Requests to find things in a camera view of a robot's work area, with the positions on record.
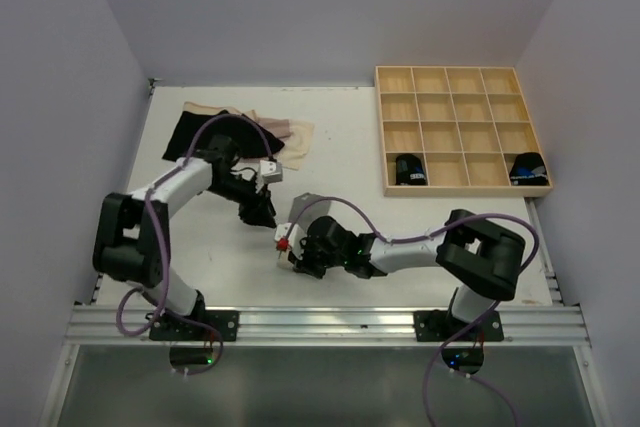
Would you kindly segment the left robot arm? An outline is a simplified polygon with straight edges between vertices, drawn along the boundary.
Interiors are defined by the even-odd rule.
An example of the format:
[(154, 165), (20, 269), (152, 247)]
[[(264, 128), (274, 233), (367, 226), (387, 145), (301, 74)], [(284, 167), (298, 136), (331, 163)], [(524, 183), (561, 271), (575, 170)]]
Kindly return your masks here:
[(228, 136), (215, 135), (203, 149), (179, 158), (148, 186), (130, 193), (110, 193), (101, 206), (92, 256), (94, 269), (126, 283), (156, 310), (173, 316), (172, 326), (185, 339), (201, 337), (208, 326), (202, 294), (171, 267), (171, 218), (194, 197), (210, 192), (238, 205), (240, 220), (274, 228), (276, 211), (261, 172), (244, 178), (234, 171), (241, 149)]

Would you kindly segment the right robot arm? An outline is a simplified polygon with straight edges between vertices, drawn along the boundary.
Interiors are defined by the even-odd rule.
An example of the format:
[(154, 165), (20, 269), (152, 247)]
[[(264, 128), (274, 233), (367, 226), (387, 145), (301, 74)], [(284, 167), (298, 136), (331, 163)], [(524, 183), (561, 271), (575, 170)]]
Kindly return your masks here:
[(445, 326), (451, 336), (464, 340), (480, 329), (481, 317), (496, 303), (514, 299), (523, 270), (524, 238), (493, 218), (457, 209), (439, 231), (385, 240), (376, 233), (356, 234), (322, 216), (305, 231), (287, 225), (277, 245), (294, 272), (316, 279), (336, 267), (361, 279), (443, 268), (462, 283), (450, 302)]

